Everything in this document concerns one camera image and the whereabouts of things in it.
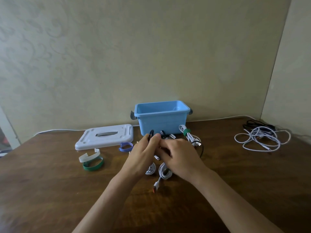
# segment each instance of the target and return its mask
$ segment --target forearm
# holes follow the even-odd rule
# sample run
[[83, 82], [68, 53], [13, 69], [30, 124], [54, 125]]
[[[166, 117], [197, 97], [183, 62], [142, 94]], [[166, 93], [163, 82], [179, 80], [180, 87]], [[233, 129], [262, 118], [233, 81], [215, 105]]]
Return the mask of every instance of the forearm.
[[206, 168], [193, 180], [231, 233], [282, 232], [265, 216], [237, 194], [220, 176]]
[[137, 178], [119, 172], [88, 211], [73, 233], [109, 232]]

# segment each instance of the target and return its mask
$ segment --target left hand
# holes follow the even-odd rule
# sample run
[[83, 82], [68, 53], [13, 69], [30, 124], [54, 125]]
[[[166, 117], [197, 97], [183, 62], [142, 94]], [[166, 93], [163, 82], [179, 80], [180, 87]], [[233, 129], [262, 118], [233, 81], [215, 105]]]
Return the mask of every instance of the left hand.
[[121, 169], [121, 172], [125, 175], [134, 175], [134, 177], [140, 179], [152, 164], [152, 159], [156, 148], [159, 146], [161, 135], [159, 133], [155, 134], [151, 137], [149, 143], [148, 135], [149, 134], [146, 134], [137, 144], [134, 145]]

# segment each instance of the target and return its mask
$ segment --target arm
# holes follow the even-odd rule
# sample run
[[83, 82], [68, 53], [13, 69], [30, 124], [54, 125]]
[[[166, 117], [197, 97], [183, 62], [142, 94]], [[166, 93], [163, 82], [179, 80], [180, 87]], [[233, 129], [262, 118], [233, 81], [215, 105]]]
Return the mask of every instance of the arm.
[[109, 232], [132, 188], [152, 164], [161, 139], [155, 134], [148, 144], [148, 134], [136, 144], [121, 171], [110, 181], [105, 191], [72, 233]]
[[231, 233], [282, 233], [282, 231], [237, 194], [220, 176], [207, 168], [196, 150], [183, 139], [161, 140], [157, 155], [167, 167], [197, 188]]

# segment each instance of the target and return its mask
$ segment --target tangled white cable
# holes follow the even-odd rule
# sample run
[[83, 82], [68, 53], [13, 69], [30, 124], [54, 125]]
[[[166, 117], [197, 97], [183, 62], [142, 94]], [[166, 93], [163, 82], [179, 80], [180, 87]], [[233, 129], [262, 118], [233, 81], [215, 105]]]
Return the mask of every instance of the tangled white cable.
[[[185, 125], [179, 125], [179, 130], [182, 133], [184, 133], [185, 129], [187, 129], [187, 127]], [[194, 142], [194, 141], [200, 141], [201, 142], [200, 138], [197, 136], [191, 135], [190, 132], [187, 132], [186, 138], [188, 141], [190, 141], [192, 143], [193, 146], [201, 145], [201, 143], [198, 144], [197, 142]]]
[[156, 165], [154, 163], [152, 163], [152, 165], [149, 166], [146, 175], [152, 175], [154, 174], [156, 171]]
[[[265, 127], [265, 126], [260, 126], [260, 127], [257, 127], [257, 128], [254, 128], [251, 132], [247, 131], [246, 129], [244, 129], [244, 131], [246, 131], [247, 133], [239, 133], [239, 134], [236, 134], [234, 136], [234, 140], [238, 143], [241, 143], [243, 144], [243, 148], [244, 149], [247, 149], [247, 150], [251, 150], [251, 151], [258, 151], [258, 152], [273, 152], [273, 151], [276, 151], [278, 150], [281, 145], [284, 145], [286, 143], [288, 143], [290, 141], [290, 138], [291, 138], [291, 134], [289, 131], [286, 131], [286, 130], [280, 130], [280, 131], [274, 131], [268, 127]], [[277, 132], [287, 132], [289, 137], [288, 137], [288, 140], [284, 143], [281, 143], [281, 141], [277, 138]], [[246, 141], [238, 141], [236, 139], [237, 136], [239, 135], [248, 135], [249, 138], [246, 140]], [[267, 144], [264, 144], [262, 142], [260, 142], [259, 140], [263, 137], [267, 137], [269, 138], [270, 140], [276, 142], [277, 144], [276, 145], [267, 145]], [[263, 148], [265, 148], [266, 150], [254, 150], [254, 149], [249, 149], [249, 148], [246, 148], [245, 145], [251, 141], [255, 141], [256, 143], [258, 143], [259, 145], [261, 145]]]
[[156, 192], [157, 189], [159, 188], [159, 182], [160, 182], [161, 178], [164, 180], [167, 180], [173, 175], [173, 172], [170, 169], [168, 169], [168, 167], [165, 165], [165, 163], [163, 163], [159, 167], [159, 175], [160, 175], [160, 178], [153, 185], [153, 192]]

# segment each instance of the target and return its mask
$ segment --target green cable tie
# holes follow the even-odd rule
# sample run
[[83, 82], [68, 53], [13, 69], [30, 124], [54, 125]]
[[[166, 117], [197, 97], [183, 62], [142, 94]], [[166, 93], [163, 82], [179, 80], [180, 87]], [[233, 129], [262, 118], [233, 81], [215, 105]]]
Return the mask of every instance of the green cable tie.
[[187, 129], [185, 129], [185, 130], [184, 130], [184, 132], [183, 132], [184, 136], [186, 136], [188, 132], [191, 132], [191, 130], [190, 130], [190, 129], [188, 129], [188, 128], [187, 128]]
[[[89, 167], [90, 162], [93, 161], [93, 160], [96, 160], [96, 159], [101, 159], [100, 163], [95, 165], [95, 166]], [[99, 169], [103, 164], [104, 164], [103, 157], [98, 156], [95, 159], [92, 159], [90, 161], [84, 162], [83, 163], [83, 168], [84, 168], [84, 170], [87, 170], [87, 171], [95, 171], [95, 170]]]

